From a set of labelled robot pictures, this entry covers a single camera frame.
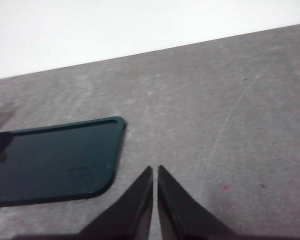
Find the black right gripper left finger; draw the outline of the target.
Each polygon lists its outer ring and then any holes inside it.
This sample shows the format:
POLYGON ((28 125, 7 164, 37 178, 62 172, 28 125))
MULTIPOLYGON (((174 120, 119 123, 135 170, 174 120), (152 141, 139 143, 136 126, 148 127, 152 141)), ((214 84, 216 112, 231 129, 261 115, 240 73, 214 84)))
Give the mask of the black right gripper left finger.
POLYGON ((153 210, 153 169, 148 166, 123 195, 84 227, 82 240, 147 240, 153 210))

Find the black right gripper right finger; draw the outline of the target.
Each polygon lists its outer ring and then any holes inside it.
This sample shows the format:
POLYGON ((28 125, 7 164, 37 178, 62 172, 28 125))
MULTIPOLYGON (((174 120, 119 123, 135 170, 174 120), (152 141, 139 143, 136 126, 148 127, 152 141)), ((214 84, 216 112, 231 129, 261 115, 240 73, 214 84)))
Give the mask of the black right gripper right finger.
POLYGON ((236 236, 196 202, 162 165, 158 167, 157 204, 164 240, 229 240, 236 236))

